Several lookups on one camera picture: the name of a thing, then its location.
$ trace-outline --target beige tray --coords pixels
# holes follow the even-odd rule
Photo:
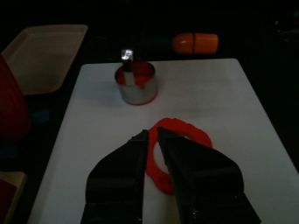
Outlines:
[[[24,95],[55,92],[75,60],[88,26],[51,24],[25,28],[2,51]]]

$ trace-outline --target table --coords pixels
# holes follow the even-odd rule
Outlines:
[[[159,93],[144,106],[121,101],[119,63],[81,67],[28,223],[80,223],[87,178],[99,160],[141,129],[179,118],[204,130],[239,165],[245,195],[268,224],[299,221],[299,177],[235,59],[151,61]],[[163,166],[156,150],[157,164]],[[180,223],[173,196],[144,181],[144,224]]]

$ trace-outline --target orange object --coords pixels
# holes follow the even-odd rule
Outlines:
[[[172,38],[172,49],[179,54],[213,54],[217,48],[217,34],[181,33]]]
[[[205,145],[209,148],[212,148],[212,143],[208,134],[203,130],[197,129],[193,125],[179,120],[177,118],[164,118],[149,129],[145,174],[151,177],[155,186],[157,187],[157,189],[160,189],[161,192],[173,194],[173,186],[169,174],[160,170],[157,164],[155,163],[155,144],[157,142],[159,127],[175,131],[177,134],[188,137],[192,141]]]

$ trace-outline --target tray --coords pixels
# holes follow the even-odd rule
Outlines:
[[[88,26],[48,24],[21,30],[2,51],[24,95],[55,92],[75,60]]]

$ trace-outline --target tin can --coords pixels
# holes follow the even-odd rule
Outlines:
[[[147,61],[133,61],[132,75],[135,83],[127,83],[124,66],[116,70],[115,79],[124,102],[143,105],[153,100],[157,93],[155,66]]]

